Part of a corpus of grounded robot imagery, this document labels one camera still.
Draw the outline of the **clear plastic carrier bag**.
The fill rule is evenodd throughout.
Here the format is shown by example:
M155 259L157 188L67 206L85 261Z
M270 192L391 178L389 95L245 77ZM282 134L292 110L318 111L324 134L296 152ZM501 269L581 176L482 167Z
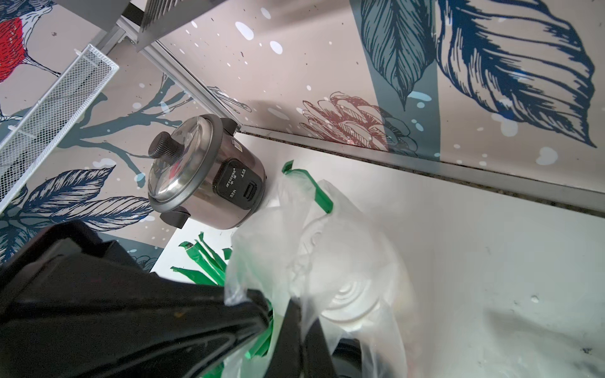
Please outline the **clear plastic carrier bag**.
M411 279L397 248L327 180L303 169L280 174L269 203L232 236L225 304L260 291L274 316L301 309L301 330L320 321L327 345L350 335L361 344L362 376L408 377L408 332L417 321Z

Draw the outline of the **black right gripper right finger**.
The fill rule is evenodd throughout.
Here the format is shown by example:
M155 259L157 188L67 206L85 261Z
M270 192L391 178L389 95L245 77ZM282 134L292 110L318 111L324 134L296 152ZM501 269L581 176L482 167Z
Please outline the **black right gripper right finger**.
M303 335L302 310L291 299L264 378L338 377L317 318Z

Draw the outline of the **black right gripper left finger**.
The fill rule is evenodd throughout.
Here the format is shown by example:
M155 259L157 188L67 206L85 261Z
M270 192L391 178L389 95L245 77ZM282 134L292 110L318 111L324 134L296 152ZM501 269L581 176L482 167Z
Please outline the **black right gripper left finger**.
M44 228L1 269L4 377L200 377L269 325L263 294L145 272L80 221Z

